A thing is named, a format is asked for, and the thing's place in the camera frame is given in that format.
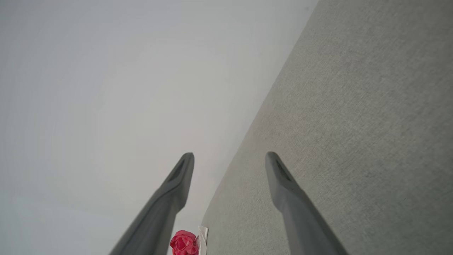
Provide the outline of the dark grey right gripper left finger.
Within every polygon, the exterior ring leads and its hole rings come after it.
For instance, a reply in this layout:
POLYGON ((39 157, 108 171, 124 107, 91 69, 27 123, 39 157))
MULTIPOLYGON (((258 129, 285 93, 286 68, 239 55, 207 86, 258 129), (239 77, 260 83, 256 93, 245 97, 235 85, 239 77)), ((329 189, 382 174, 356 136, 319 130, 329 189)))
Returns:
POLYGON ((154 192, 109 255, 166 255, 178 212, 186 205, 194 171, 187 152, 154 192))

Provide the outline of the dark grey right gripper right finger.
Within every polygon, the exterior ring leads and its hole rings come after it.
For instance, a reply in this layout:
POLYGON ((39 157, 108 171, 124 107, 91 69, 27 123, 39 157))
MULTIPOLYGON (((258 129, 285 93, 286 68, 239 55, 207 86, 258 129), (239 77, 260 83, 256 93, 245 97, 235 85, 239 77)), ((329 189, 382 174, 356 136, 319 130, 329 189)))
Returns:
POLYGON ((282 214, 291 255, 348 255, 307 194, 275 152, 265 169, 271 199, 282 214))

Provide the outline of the white cloth corner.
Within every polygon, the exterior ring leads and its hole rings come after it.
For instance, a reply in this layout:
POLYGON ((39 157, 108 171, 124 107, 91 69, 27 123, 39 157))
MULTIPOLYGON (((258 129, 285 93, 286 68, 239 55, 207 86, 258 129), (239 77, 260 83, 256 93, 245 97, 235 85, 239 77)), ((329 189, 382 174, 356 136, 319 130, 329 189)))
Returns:
POLYGON ((178 231, 170 242, 172 255, 207 255, 208 228, 199 226, 199 235, 178 231))

